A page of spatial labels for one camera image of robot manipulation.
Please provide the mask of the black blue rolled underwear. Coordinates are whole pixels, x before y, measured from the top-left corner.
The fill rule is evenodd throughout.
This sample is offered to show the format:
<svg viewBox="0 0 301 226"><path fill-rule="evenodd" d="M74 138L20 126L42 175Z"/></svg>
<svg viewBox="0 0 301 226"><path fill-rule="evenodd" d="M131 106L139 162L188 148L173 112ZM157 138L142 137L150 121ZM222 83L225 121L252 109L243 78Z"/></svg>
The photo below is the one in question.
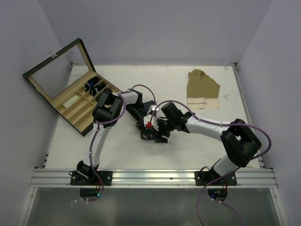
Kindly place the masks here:
<svg viewBox="0 0 301 226"><path fill-rule="evenodd" d="M89 79L85 84L84 84L84 91L88 92L90 91L94 85L96 85L100 81L99 77L95 76L91 79Z"/></svg>

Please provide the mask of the olive tan underwear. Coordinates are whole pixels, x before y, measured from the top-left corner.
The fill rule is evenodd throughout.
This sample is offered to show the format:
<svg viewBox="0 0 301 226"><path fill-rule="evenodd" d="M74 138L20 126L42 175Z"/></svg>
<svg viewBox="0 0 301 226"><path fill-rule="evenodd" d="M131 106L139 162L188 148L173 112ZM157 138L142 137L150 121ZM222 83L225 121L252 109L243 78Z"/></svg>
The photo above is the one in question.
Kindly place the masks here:
<svg viewBox="0 0 301 226"><path fill-rule="evenodd" d="M187 106L195 109L219 109L220 85L204 71L194 69L188 73Z"/></svg>

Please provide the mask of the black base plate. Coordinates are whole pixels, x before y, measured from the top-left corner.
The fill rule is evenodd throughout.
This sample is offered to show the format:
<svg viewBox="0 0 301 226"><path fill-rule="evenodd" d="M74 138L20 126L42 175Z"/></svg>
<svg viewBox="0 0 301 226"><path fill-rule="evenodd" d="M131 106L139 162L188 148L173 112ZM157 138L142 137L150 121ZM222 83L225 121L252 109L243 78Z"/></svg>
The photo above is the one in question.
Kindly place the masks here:
<svg viewBox="0 0 301 226"><path fill-rule="evenodd" d="M194 179L196 186L205 186L211 181L213 181L211 186L236 186L238 184L235 173L220 176L213 171L198 170L194 172Z"/></svg>
<svg viewBox="0 0 301 226"><path fill-rule="evenodd" d="M102 179L103 186L111 186L113 172L112 171L97 171L99 177ZM100 186L100 181L98 177L92 173L90 178L87 178L77 171L70 171L69 175L71 176L70 185L72 186Z"/></svg>

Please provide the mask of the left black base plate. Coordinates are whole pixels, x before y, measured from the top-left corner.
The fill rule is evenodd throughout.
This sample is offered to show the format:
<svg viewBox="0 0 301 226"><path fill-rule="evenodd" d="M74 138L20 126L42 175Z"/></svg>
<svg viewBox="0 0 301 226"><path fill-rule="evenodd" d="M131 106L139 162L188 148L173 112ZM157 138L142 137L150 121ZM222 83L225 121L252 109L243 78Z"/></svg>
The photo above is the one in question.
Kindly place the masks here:
<svg viewBox="0 0 301 226"><path fill-rule="evenodd" d="M102 179L103 186L111 186L113 172L112 171L97 171L99 177ZM77 171L70 171L69 175L71 176L70 185L72 186L100 186L100 181L98 177L92 173L90 178L87 178Z"/></svg>

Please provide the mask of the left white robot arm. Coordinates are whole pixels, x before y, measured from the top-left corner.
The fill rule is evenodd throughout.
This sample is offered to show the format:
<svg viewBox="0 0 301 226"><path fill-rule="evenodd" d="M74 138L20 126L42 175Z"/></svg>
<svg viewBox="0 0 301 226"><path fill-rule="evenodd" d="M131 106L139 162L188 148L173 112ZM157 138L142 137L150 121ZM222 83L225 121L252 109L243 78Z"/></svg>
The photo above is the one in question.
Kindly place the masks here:
<svg viewBox="0 0 301 226"><path fill-rule="evenodd" d="M109 88L99 94L97 103L93 109L92 139L85 157L77 164L77 174L87 185L101 181L96 172L105 140L117 121L125 111L133 110L137 116L137 110L143 105L143 95L136 90L125 92L113 92Z"/></svg>

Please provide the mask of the black white rolled underwear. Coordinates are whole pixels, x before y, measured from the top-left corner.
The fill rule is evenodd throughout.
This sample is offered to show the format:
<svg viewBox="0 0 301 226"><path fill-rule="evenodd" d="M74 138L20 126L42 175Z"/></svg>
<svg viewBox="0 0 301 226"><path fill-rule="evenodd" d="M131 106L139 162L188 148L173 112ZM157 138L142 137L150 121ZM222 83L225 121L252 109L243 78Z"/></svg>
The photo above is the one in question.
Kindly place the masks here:
<svg viewBox="0 0 301 226"><path fill-rule="evenodd" d="M90 94L94 97L96 94L98 94L102 89L106 87L106 84L104 82L100 82L93 86L90 90Z"/></svg>

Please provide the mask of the black compartment storage box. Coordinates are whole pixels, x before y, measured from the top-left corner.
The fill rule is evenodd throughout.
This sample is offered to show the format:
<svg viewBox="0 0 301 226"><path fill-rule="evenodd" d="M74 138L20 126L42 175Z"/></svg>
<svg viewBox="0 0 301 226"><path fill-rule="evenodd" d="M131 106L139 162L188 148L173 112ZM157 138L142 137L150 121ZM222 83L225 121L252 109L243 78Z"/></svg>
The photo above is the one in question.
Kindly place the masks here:
<svg viewBox="0 0 301 226"><path fill-rule="evenodd" d="M96 97L100 94L93 97L90 91L84 91L84 84L95 76L100 79L98 83L106 84L105 88L119 92L115 85L96 72L80 38L56 53L51 52L46 60L23 74L23 77L83 137L93 127L92 111L97 103ZM64 108L63 103L74 95L78 95L79 100L70 108Z"/></svg>

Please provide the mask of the aluminium front rail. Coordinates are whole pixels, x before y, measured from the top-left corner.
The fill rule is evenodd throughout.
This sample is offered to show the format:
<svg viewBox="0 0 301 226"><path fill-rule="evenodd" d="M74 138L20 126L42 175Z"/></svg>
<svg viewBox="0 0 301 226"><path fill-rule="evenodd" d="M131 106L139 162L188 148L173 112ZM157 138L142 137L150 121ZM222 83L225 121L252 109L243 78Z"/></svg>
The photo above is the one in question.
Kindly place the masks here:
<svg viewBox="0 0 301 226"><path fill-rule="evenodd" d="M200 188L204 185L196 169L110 169L103 181L106 188ZM240 169L220 181L220 184L229 188L277 187L271 169ZM36 169L30 186L95 188L96 184L77 181L70 169Z"/></svg>

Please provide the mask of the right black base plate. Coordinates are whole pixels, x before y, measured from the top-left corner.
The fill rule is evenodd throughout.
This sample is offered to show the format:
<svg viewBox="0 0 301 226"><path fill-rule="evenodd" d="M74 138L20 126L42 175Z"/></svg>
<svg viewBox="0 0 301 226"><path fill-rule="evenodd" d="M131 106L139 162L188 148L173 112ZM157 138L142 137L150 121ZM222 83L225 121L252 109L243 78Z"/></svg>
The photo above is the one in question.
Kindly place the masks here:
<svg viewBox="0 0 301 226"><path fill-rule="evenodd" d="M220 176L213 171L198 170L194 172L194 179L196 186L205 186L211 181L213 181L211 186L236 186L238 184L235 173Z"/></svg>

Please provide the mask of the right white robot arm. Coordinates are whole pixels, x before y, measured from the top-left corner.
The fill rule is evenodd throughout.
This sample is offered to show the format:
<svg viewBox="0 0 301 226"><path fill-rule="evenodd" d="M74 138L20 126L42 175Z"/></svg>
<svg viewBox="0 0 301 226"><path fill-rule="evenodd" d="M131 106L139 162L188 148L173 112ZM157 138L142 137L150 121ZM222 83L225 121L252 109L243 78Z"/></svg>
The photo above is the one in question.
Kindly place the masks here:
<svg viewBox="0 0 301 226"><path fill-rule="evenodd" d="M222 143L226 155L208 171L199 172L200 180L205 184L220 185L230 171L247 166L261 148L258 137L241 119L227 123L200 119L190 111L182 113L172 102L165 104L161 111L166 119L157 120L157 142L166 143L170 132L177 130L207 136Z"/></svg>

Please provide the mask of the white rolled cloth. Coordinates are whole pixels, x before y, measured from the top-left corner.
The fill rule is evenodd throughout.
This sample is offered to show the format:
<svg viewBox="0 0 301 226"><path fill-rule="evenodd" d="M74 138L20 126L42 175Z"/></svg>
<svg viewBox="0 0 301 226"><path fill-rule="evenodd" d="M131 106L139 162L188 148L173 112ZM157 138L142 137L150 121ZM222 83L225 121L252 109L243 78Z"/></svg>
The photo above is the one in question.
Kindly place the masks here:
<svg viewBox="0 0 301 226"><path fill-rule="evenodd" d="M64 108L68 109L79 100L78 95L74 95L69 100L63 103Z"/></svg>

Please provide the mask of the navy striped underwear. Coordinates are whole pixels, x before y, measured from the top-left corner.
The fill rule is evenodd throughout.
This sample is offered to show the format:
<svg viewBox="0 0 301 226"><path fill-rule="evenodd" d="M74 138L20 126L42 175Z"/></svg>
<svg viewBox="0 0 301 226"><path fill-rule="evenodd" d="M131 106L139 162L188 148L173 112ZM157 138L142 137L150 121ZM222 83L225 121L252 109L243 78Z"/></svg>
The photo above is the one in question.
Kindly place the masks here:
<svg viewBox="0 0 301 226"><path fill-rule="evenodd" d="M140 138L142 140L155 140L154 128L147 125L150 121L151 114L153 113L152 105L155 105L153 100L144 102L140 107L140 110L145 115L143 118L143 126L140 130Z"/></svg>

